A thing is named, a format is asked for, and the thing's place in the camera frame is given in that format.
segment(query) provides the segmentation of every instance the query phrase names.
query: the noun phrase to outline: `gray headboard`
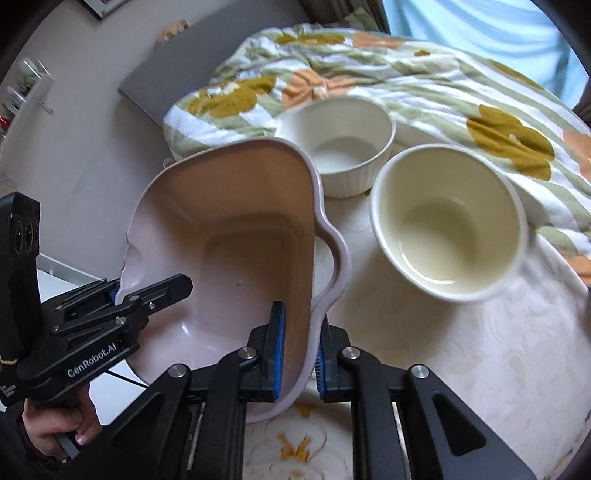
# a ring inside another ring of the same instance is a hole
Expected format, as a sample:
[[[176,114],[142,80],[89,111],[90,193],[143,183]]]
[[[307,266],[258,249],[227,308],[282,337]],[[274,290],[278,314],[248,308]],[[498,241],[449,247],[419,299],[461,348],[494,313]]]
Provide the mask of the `gray headboard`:
[[[308,21],[297,0],[238,0],[157,47],[119,93],[161,125],[168,109],[207,85],[214,69],[249,35]]]

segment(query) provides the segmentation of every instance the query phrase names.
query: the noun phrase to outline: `metal screw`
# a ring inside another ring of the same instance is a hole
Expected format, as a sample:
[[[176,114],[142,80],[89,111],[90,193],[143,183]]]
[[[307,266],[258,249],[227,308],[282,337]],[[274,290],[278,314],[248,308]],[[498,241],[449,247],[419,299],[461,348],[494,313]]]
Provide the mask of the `metal screw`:
[[[429,369],[424,365],[415,365],[410,369],[410,372],[417,378],[427,378],[429,376]]]
[[[244,360],[250,360],[256,357],[256,349],[251,346],[243,346],[238,350],[238,356]]]
[[[187,367],[183,364],[175,364],[168,369],[168,374],[172,378],[182,378],[187,375]]]
[[[346,346],[343,348],[343,356],[345,358],[355,360],[356,358],[359,358],[359,355],[361,355],[361,352],[354,346]]]

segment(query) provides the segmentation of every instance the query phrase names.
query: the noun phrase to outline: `black cable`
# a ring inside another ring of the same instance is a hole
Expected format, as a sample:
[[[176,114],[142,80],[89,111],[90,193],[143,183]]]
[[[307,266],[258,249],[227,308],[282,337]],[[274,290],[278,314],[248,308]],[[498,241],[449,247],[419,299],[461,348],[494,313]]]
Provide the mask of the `black cable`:
[[[148,385],[144,385],[142,383],[136,382],[135,380],[131,380],[130,378],[124,377],[123,375],[116,374],[115,372],[112,372],[110,370],[107,370],[105,373],[109,374],[109,375],[113,375],[114,377],[120,378],[121,380],[125,380],[126,382],[133,383],[134,385],[137,385],[138,387],[148,388]]]

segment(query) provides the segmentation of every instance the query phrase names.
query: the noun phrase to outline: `blue curtain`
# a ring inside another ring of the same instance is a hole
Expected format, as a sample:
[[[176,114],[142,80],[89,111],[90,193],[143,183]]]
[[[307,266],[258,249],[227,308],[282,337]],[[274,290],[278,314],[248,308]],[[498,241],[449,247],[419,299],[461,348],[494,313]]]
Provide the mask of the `blue curtain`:
[[[384,0],[392,35],[499,61],[574,107],[587,83],[581,62],[531,0]]]

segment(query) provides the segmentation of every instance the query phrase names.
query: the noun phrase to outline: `camera lens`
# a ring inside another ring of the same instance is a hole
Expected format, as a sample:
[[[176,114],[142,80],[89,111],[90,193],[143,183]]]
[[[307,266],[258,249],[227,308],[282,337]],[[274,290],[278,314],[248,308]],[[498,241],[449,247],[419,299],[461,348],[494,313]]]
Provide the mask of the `camera lens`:
[[[23,242],[23,234],[22,234],[22,223],[19,220],[17,223],[17,228],[14,233],[14,247],[17,249],[17,254],[19,254],[22,250],[22,242]]]
[[[27,247],[27,252],[30,252],[33,246],[33,226],[30,221],[27,222],[27,227],[25,228],[25,246]]]

